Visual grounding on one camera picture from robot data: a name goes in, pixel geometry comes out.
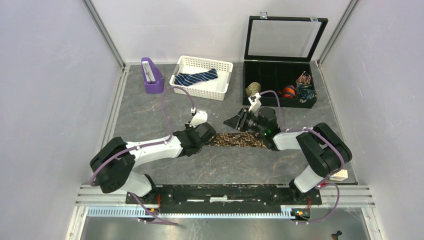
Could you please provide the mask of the brown floral tie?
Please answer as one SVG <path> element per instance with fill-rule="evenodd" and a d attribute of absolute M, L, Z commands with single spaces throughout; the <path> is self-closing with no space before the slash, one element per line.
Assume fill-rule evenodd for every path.
<path fill-rule="evenodd" d="M 263 139 L 254 132 L 216 133 L 206 144 L 212 147 L 266 148 Z"/>

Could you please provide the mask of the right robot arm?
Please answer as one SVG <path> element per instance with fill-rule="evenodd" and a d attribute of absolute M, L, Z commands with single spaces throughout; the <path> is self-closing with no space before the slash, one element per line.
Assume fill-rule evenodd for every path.
<path fill-rule="evenodd" d="M 300 130 L 280 129 L 276 111 L 262 107 L 257 114 L 242 108 L 238 114 L 225 120 L 224 125 L 240 132 L 258 133 L 264 145 L 273 151 L 301 150 L 308 166 L 290 182 L 289 199 L 302 204 L 309 192 L 342 170 L 353 158 L 349 147 L 324 122 Z"/>

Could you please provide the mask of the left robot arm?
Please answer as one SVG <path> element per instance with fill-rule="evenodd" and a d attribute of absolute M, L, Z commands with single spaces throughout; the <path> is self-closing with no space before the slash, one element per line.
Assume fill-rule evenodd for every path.
<path fill-rule="evenodd" d="M 151 204 L 157 198 L 154 183 L 147 174 L 134 172 L 134 168 L 157 160 L 195 155 L 215 134 L 216 130 L 204 122 L 154 140 L 125 142 L 114 137 L 90 161 L 90 185 L 100 187 L 104 194 L 117 190 L 133 193 L 145 204 Z"/>

